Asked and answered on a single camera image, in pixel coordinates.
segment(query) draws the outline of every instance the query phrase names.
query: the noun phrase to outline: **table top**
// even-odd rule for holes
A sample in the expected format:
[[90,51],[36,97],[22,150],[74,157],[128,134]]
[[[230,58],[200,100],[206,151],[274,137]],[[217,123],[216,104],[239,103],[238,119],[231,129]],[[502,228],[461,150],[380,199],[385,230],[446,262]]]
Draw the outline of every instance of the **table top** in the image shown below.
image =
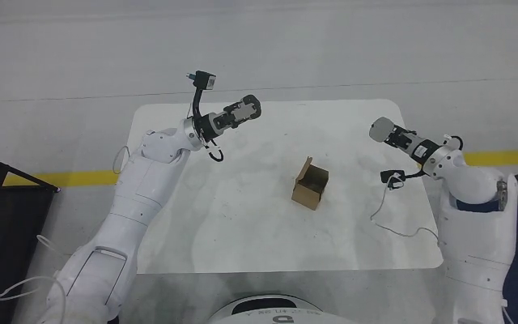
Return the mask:
[[[201,104],[202,113],[229,103]],[[439,266],[436,239],[421,231],[399,237],[369,216],[381,203],[380,171],[418,171],[403,152],[369,138],[386,116],[404,126],[390,100],[262,102],[262,115],[217,138],[214,162],[193,152],[168,204],[153,219],[138,251],[138,273],[224,273],[417,269]],[[147,130],[176,127],[189,104],[150,104],[135,114],[128,146]],[[329,170],[320,205],[291,200],[307,156]],[[437,227],[421,179],[387,193],[379,224],[412,233]]]

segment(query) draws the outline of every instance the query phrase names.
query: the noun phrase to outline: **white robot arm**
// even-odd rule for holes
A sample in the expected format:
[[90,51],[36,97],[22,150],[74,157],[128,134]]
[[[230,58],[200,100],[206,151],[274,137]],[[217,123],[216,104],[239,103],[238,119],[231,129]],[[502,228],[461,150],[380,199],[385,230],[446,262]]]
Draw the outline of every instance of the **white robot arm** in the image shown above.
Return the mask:
[[[503,324],[503,281],[516,248],[515,177],[470,167],[460,150],[422,139],[385,117],[369,134],[420,163],[418,175],[444,180],[438,228],[447,273],[439,322]],[[385,178],[391,173],[401,170],[387,171]]]
[[[202,90],[212,88],[215,76],[201,71],[190,76],[197,87],[193,116],[176,129],[146,132],[119,176],[112,208],[98,233],[57,274],[66,293],[66,323],[106,324],[118,315],[137,273],[138,247],[147,226],[171,197],[190,152],[261,115],[259,101],[248,95],[222,113],[201,116]],[[54,284],[38,323],[59,323],[61,298]]]

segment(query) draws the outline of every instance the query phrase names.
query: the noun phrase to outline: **open cardboard box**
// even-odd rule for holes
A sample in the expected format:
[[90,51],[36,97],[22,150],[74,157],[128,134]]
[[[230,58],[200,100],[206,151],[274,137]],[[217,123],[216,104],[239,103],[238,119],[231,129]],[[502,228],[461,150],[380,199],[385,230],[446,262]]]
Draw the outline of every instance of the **open cardboard box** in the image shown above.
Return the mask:
[[313,158],[308,156],[299,176],[295,179],[291,200],[315,211],[329,180],[329,171],[312,165],[312,161]]

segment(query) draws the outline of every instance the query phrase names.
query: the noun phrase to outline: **yellow line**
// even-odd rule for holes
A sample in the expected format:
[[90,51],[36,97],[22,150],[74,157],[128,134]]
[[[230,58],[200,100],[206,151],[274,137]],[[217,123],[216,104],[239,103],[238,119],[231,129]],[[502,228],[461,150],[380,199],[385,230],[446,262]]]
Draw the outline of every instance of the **yellow line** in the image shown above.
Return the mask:
[[[34,174],[43,181],[51,183],[57,187],[75,187],[84,185],[114,185],[118,175],[112,170],[105,171],[81,171],[69,173],[41,173]],[[3,185],[33,185],[29,180],[25,180],[15,175],[9,175]]]
[[518,151],[480,151],[465,153],[468,165],[501,166],[518,164]]
[[[518,151],[480,151],[464,154],[466,163],[473,166],[518,165]],[[68,173],[34,174],[60,188],[85,185],[115,185],[118,175],[112,170],[80,171]],[[14,175],[7,176],[3,185],[31,185],[32,183]]]

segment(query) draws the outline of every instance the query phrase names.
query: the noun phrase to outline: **floor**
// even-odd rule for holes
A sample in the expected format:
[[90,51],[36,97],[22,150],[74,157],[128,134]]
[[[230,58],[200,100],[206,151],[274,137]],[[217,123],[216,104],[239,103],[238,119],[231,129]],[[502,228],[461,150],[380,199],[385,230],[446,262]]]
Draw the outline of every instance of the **floor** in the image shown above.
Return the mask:
[[[0,0],[0,160],[29,173],[109,170],[144,104],[394,101],[408,127],[466,151],[518,147],[518,3],[512,0]],[[518,172],[510,167],[506,172]],[[432,209],[437,185],[426,181]],[[44,235],[87,241],[111,186],[65,188]],[[65,260],[38,246],[29,275]],[[138,277],[122,322],[202,323],[256,292],[284,292],[360,323],[431,323],[442,270]],[[30,322],[45,293],[20,301]]]

